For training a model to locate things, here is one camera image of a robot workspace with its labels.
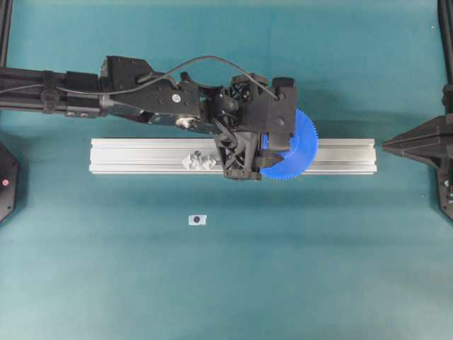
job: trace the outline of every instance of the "aluminum rail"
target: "aluminum rail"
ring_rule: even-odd
[[[93,174],[223,174],[210,138],[104,138],[91,140]],[[188,169],[194,153],[216,161],[211,169]],[[370,175],[377,172],[373,139],[320,139],[312,175]]]

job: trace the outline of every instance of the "small label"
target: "small label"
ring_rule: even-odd
[[[189,216],[189,225],[206,225],[206,215],[191,215]]]
[[[174,94],[172,95],[171,99],[175,102],[175,103],[179,103],[181,102],[181,96],[179,94]]]

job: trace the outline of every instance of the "black post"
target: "black post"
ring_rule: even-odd
[[[6,66],[13,0],[0,0],[0,67]]]

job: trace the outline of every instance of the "blue gear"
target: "blue gear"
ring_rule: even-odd
[[[263,136],[263,149],[268,148],[268,136]],[[279,152],[284,159],[261,173],[270,179],[292,179],[309,168],[318,150],[318,133],[313,122],[300,109],[296,110],[294,137],[289,151]]]

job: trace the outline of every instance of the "small white object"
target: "small white object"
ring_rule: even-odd
[[[183,166],[187,170],[211,170],[217,161],[210,155],[202,156],[200,151],[195,151],[183,159]]]
[[[179,118],[175,124],[179,128],[185,128],[188,129],[190,126],[192,126],[193,122],[195,122],[196,119],[194,117],[184,117],[184,118]]]
[[[206,225],[206,215],[191,215],[189,216],[189,225]]]
[[[172,95],[171,100],[175,103],[179,103],[181,101],[181,96],[175,93],[174,95]]]

